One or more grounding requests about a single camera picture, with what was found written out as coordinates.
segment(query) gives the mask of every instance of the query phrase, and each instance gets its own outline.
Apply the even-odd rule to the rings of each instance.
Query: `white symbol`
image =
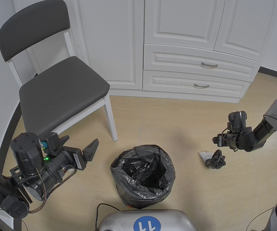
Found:
[[[154,231],[156,227],[152,228],[151,227],[151,221],[148,221],[148,226],[149,226],[149,231]]]
[[[141,222],[139,222],[138,225],[139,225],[139,231],[146,231],[146,229],[143,229],[143,227],[141,226]]]
[[[138,223],[139,225],[139,231],[146,231],[146,229],[143,229],[141,222]],[[149,226],[149,231],[154,231],[156,229],[156,227],[152,227],[151,226],[151,221],[148,221],[148,226]]]

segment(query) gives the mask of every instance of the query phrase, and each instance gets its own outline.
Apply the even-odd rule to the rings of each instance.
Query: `wooden floor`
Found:
[[[277,99],[277,78],[258,73],[238,104],[181,99],[111,96],[118,133],[114,142],[103,108],[73,125],[61,136],[66,145],[83,149],[100,141],[92,162],[52,194],[44,208],[24,221],[29,231],[94,231],[96,207],[108,203],[127,210],[110,173],[110,164],[123,151],[140,144],[157,144],[173,160],[176,180],[171,194],[149,209],[185,211],[201,231],[245,230],[249,222],[277,202],[277,133],[254,152],[222,148],[226,166],[207,168],[198,152],[214,152],[212,137],[226,128],[228,114],[247,112],[247,125],[255,127]],[[20,120],[15,136],[24,132]],[[4,174],[15,166],[8,152]],[[40,205],[37,200],[31,209]],[[99,220],[113,212],[102,206]],[[270,212],[252,222],[248,230],[262,230]]]

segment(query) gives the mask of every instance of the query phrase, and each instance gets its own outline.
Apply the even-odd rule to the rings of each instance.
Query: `cabinet base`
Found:
[[[213,96],[193,93],[177,93],[165,91],[148,91],[148,90],[129,90],[129,89],[110,89],[111,96],[132,96],[132,97],[150,97],[150,98],[176,98],[176,99],[191,99],[202,101],[216,101],[226,103],[238,103],[240,98]]]

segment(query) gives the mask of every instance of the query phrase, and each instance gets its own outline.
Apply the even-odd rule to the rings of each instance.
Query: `trash bin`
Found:
[[[163,201],[171,192],[175,169],[157,145],[140,145],[121,153],[111,164],[122,202],[142,209]]]

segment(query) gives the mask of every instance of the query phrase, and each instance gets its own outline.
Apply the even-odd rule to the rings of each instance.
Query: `blue circle logo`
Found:
[[[160,231],[161,223],[157,218],[145,216],[135,221],[133,229],[134,231]]]

